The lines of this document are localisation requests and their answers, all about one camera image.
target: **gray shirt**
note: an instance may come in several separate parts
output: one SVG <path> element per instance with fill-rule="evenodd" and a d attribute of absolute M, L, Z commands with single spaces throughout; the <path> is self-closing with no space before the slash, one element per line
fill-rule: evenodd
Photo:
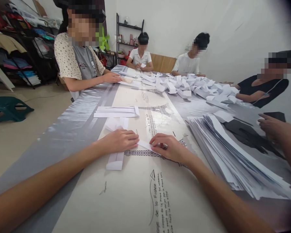
<path fill-rule="evenodd" d="M 90 49 L 85 46 L 73 46 L 73 50 L 75 53 L 75 59 L 79 65 L 81 71 L 82 80 L 85 79 L 92 79 L 97 76 L 96 67 L 94 64 L 94 56 Z M 81 91 L 78 92 L 70 92 L 73 99 L 77 99 L 78 96 L 81 94 Z"/>

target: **black shirt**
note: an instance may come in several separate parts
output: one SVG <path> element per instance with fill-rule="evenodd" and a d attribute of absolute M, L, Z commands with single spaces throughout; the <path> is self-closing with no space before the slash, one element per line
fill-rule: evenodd
<path fill-rule="evenodd" d="M 252 86 L 252 83 L 257 80 L 257 75 L 254 75 L 250 78 L 245 79 L 244 81 L 240 82 L 238 86 L 240 86 L 240 94 L 245 95 L 252 95 L 253 93 L 257 91 L 263 91 L 267 93 L 269 90 L 271 90 L 276 83 L 278 83 L 280 80 L 280 83 L 276 85 L 274 89 L 268 92 L 269 97 L 266 97 L 264 99 L 260 99 L 255 104 L 253 104 L 255 101 L 251 102 L 256 107 L 263 107 L 264 105 L 271 102 L 274 98 L 279 96 L 281 93 L 284 92 L 284 90 L 288 87 L 289 81 L 287 79 L 273 79 L 271 81 L 268 81 L 266 83 L 263 83 L 261 85 Z"/>

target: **black sleeve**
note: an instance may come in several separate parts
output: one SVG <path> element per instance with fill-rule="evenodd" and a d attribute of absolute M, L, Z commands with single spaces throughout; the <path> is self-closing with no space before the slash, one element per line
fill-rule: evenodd
<path fill-rule="evenodd" d="M 238 83 L 237 85 L 242 88 L 245 86 L 251 86 L 251 84 L 254 82 L 254 80 L 256 80 L 256 75 L 251 76 L 250 78 L 247 78 L 243 81 L 241 81 L 240 83 Z"/>
<path fill-rule="evenodd" d="M 265 93 L 266 92 L 268 92 L 268 94 L 271 96 L 271 97 L 273 97 L 273 98 L 275 98 L 275 97 L 277 97 L 277 96 L 279 96 L 281 93 L 283 93 L 284 91 L 285 91 L 285 89 L 288 87 L 288 85 L 289 85 L 289 80 L 287 80 L 287 79 L 281 79 L 281 81 L 279 82 L 279 83 L 277 83 L 277 85 L 273 88 L 273 87 L 270 87 L 270 89 L 272 89 L 272 90 L 270 90 L 269 92 L 268 91 L 265 91 Z"/>

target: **tiled floor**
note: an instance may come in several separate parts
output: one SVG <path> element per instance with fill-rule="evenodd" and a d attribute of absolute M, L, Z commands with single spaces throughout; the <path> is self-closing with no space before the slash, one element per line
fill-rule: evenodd
<path fill-rule="evenodd" d="M 0 90 L 0 96 L 27 101 L 33 112 L 22 122 L 0 123 L 0 176 L 71 104 L 71 95 L 55 83 L 31 88 Z"/>

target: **green plastic stool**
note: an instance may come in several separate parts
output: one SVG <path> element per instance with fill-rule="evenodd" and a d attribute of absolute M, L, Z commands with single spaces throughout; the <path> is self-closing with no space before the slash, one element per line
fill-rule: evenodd
<path fill-rule="evenodd" d="M 26 109 L 17 110 L 19 107 L 25 107 Z M 9 96 L 0 97 L 0 112 L 4 113 L 3 116 L 0 116 L 1 121 L 12 120 L 14 122 L 20 122 L 25 120 L 25 115 L 28 112 L 34 111 L 33 108 L 30 108 L 23 101 Z"/>

